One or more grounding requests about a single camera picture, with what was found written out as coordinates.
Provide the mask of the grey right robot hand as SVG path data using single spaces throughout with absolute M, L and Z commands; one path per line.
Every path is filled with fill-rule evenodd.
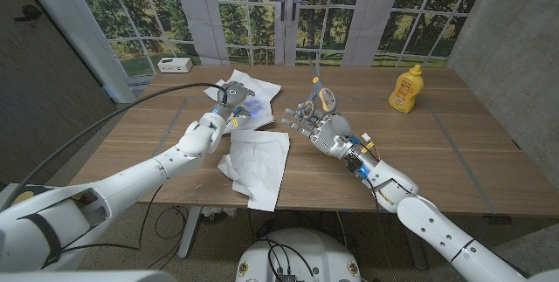
M 358 156 L 359 148 L 351 140 L 352 128 L 341 113 L 323 113 L 315 110 L 305 119 L 302 103 L 297 110 L 289 108 L 285 112 L 295 119 L 282 119 L 282 123 L 308 138 L 323 154 L 337 159 L 347 159 L 350 155 Z

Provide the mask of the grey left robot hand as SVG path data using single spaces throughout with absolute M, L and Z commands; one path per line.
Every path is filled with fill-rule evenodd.
M 228 120 L 234 115 L 249 96 L 254 96 L 255 92 L 244 86 L 243 83 L 230 81 L 221 86 L 217 93 L 217 103 L 214 106 L 214 113 L 217 113 L 224 120 Z

